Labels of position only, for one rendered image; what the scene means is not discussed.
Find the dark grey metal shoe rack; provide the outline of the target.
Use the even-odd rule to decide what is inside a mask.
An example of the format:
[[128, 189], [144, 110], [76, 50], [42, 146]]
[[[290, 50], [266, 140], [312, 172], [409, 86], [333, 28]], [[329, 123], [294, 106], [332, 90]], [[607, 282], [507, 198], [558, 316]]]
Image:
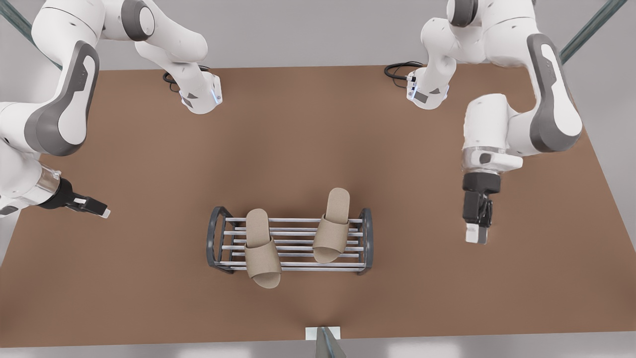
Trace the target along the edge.
[[[350, 218], [344, 252], [321, 264], [314, 258], [312, 245], [318, 218], [269, 218], [270, 235], [275, 243], [282, 270], [318, 272], [354, 272], [364, 275], [373, 265], [374, 238], [370, 208], [363, 208], [357, 218]], [[210, 267], [229, 274], [246, 270], [246, 218], [234, 217], [224, 207], [213, 209], [206, 238], [206, 258]]]

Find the beige slipper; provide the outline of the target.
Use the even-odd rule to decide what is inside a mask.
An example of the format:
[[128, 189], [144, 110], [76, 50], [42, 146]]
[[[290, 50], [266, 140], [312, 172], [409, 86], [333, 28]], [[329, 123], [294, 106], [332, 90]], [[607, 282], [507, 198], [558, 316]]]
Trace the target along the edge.
[[248, 277], [260, 287], [276, 288], [280, 283], [282, 268], [264, 209], [252, 209], [246, 215], [244, 253]]
[[331, 263], [344, 253], [347, 247], [349, 208], [350, 194], [343, 188], [332, 189], [312, 245], [316, 262]]

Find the silver frame post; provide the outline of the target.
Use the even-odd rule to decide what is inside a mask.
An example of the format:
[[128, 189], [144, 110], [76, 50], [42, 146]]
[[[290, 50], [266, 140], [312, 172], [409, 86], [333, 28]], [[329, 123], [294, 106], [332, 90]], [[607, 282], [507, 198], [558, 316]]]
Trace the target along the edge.
[[27, 20], [27, 18], [25, 18], [25, 16], [23, 16], [23, 14], [9, 2], [9, 0], [0, 0], [0, 14], [9, 24], [18, 30], [25, 39], [39, 50], [32, 38], [32, 23], [30, 23], [29, 20]]
[[315, 358], [347, 358], [330, 328], [317, 328]]
[[582, 46], [591, 39], [628, 0], [607, 0], [603, 6], [586, 22], [575, 36], [559, 52], [561, 63], [565, 64]]

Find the pale frame post foot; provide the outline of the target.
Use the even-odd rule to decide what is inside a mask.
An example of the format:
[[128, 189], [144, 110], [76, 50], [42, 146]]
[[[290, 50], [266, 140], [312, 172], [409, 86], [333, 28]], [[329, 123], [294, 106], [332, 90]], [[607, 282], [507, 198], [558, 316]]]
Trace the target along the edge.
[[325, 333], [331, 333], [332, 337], [336, 340], [341, 339], [341, 327], [340, 326], [331, 326], [331, 327], [311, 327], [305, 328], [305, 340], [307, 341], [315, 341], [319, 334], [325, 331]]

